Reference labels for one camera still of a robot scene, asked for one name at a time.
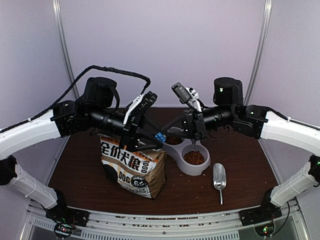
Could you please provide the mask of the blue binder clip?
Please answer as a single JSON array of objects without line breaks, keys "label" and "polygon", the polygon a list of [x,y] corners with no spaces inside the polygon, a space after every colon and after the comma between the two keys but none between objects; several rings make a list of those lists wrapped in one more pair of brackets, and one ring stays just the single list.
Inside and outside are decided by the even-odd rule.
[{"label": "blue binder clip", "polygon": [[161,143],[165,143],[167,140],[167,137],[161,132],[158,132],[154,137]]}]

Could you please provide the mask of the dog food bag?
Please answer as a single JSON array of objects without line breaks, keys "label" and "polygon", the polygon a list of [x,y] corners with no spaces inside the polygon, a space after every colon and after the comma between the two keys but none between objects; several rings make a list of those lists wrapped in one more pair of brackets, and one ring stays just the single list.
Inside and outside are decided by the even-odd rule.
[{"label": "dog food bag", "polygon": [[101,135],[101,164],[115,185],[148,199],[155,199],[166,183],[167,152],[161,149],[130,152],[116,138]]}]

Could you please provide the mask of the metal scoop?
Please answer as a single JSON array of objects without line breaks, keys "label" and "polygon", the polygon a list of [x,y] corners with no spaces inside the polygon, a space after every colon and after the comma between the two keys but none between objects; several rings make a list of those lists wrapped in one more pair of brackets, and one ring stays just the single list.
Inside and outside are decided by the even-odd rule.
[{"label": "metal scoop", "polygon": [[213,186],[219,191],[220,205],[223,205],[223,189],[227,185],[227,175],[225,167],[221,163],[215,163],[213,165]]}]

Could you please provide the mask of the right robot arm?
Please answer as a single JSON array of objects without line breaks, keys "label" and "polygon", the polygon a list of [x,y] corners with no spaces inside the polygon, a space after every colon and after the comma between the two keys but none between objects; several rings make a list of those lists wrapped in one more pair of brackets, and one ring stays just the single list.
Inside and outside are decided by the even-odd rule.
[{"label": "right robot arm", "polygon": [[204,106],[192,91],[180,82],[171,89],[182,104],[189,108],[161,131],[165,135],[201,140],[220,127],[254,139],[282,142],[311,153],[307,163],[284,183],[265,192],[262,206],[256,210],[259,220],[268,220],[276,208],[320,184],[320,128],[293,120],[268,106],[244,105],[243,85],[238,79],[219,77],[213,81],[214,107]]}]

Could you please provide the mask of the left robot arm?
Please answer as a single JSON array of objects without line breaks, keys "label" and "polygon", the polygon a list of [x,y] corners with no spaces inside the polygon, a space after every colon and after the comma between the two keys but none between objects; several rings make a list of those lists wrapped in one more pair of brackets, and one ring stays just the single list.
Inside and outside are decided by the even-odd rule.
[{"label": "left robot arm", "polygon": [[42,205],[51,218],[67,222],[72,211],[64,194],[28,174],[14,153],[32,145],[96,128],[120,138],[119,147],[130,152],[160,149],[166,138],[159,127],[145,117],[155,103],[153,92],[136,97],[126,113],[118,112],[117,83],[106,77],[87,80],[77,100],[54,104],[39,116],[0,131],[0,183],[10,186]]}]

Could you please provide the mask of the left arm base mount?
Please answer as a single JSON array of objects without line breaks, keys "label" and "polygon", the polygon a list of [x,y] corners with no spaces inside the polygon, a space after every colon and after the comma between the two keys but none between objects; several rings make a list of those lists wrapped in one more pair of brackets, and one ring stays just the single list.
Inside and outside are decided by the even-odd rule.
[{"label": "left arm base mount", "polygon": [[59,239],[66,239],[70,237],[77,227],[86,227],[90,213],[86,210],[80,210],[75,208],[69,208],[68,217],[57,217],[47,209],[45,210],[45,216],[55,222],[53,227],[53,233]]}]

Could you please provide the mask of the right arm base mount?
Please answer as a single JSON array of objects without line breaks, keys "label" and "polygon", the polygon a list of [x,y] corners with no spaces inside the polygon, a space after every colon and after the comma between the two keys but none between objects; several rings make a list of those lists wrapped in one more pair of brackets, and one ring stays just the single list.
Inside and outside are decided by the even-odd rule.
[{"label": "right arm base mount", "polygon": [[276,218],[282,216],[278,207],[254,207],[239,212],[242,226],[253,226],[255,233],[263,238],[271,237],[275,232]]}]

